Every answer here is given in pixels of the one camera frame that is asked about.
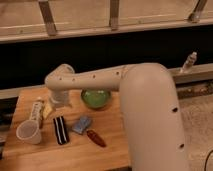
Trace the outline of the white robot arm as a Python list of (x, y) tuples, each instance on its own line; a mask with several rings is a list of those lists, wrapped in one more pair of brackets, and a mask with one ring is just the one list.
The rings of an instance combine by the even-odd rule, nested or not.
[(132, 171), (189, 171), (187, 145), (172, 75), (159, 63), (128, 64), (77, 73), (62, 64), (45, 78), (49, 101), (69, 104), (69, 91), (119, 93)]

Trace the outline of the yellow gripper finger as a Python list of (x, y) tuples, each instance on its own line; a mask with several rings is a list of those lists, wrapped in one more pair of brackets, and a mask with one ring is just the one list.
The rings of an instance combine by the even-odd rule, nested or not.
[(52, 104), (50, 102), (47, 102), (43, 109), (43, 118), (47, 119), (48, 116), (53, 113), (55, 109), (53, 108)]

